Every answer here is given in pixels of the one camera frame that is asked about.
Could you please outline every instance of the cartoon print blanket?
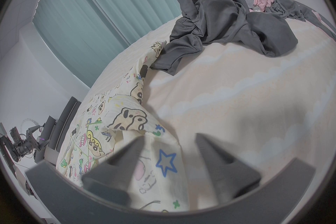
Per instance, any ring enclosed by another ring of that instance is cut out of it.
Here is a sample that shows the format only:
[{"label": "cartoon print blanket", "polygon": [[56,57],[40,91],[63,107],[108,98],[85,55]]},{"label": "cartoon print blanket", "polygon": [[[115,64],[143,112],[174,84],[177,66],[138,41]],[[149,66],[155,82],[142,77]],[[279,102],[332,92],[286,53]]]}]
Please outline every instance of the cartoon print blanket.
[{"label": "cartoon print blanket", "polygon": [[68,131],[70,143],[64,156],[58,157],[57,170],[82,186],[84,173],[117,148],[145,135],[145,146],[128,190],[131,207],[176,212],[189,210],[181,148],[141,106],[147,70],[165,44],[166,41],[155,42],[114,89],[92,96],[76,128]]}]

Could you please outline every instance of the bed sheet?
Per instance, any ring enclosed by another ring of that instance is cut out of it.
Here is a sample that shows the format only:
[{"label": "bed sheet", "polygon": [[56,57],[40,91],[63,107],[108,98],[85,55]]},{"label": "bed sheet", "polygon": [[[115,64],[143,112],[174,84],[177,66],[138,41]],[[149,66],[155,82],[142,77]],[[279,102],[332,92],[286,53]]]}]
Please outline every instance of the bed sheet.
[{"label": "bed sheet", "polygon": [[[92,95],[114,87],[148,44],[169,41],[176,19],[139,39],[105,68],[70,130]],[[299,42],[282,57],[268,58],[241,44],[212,43],[199,55],[183,58],[175,76],[148,71],[143,106],[181,145],[191,210],[217,204],[194,143],[197,132],[209,134],[259,170],[262,183],[293,157],[315,166],[304,199],[326,172],[336,144],[336,42],[307,21],[286,21]],[[68,143],[69,135],[63,145]]]}]

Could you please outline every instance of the bed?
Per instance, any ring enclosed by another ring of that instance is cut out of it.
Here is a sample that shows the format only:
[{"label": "bed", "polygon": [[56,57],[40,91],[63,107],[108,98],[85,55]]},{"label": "bed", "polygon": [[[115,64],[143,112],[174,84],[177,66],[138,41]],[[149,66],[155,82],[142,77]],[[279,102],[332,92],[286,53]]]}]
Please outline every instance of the bed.
[{"label": "bed", "polygon": [[[169,40],[175,18],[120,53],[96,80],[69,130],[95,94],[114,88],[143,51]],[[262,174],[267,182],[293,157],[317,168],[297,209],[319,185],[336,145],[336,42],[310,22],[286,19],[298,44],[268,58],[239,43],[212,43],[183,58],[176,75],[149,70],[143,107],[175,136],[182,148],[190,210],[217,205],[210,179],[194,143],[209,134],[223,148]],[[64,140],[58,162],[71,132]],[[116,143],[114,150],[123,146]]]}]

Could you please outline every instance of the curtain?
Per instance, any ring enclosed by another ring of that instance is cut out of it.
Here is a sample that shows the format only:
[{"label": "curtain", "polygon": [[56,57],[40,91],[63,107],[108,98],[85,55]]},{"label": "curtain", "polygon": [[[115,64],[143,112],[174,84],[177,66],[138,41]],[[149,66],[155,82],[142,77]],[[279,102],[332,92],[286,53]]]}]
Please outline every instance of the curtain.
[{"label": "curtain", "polygon": [[60,61],[91,87],[118,53],[180,14],[177,0],[40,0],[33,23]]}]

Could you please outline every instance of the ceiling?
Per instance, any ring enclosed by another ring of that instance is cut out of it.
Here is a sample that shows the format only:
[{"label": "ceiling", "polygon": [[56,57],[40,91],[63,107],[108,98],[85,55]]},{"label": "ceiling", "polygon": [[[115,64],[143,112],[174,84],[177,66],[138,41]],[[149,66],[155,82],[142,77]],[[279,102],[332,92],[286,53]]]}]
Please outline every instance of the ceiling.
[{"label": "ceiling", "polygon": [[19,41],[19,30],[32,21],[38,0],[12,0],[0,23],[0,60]]}]

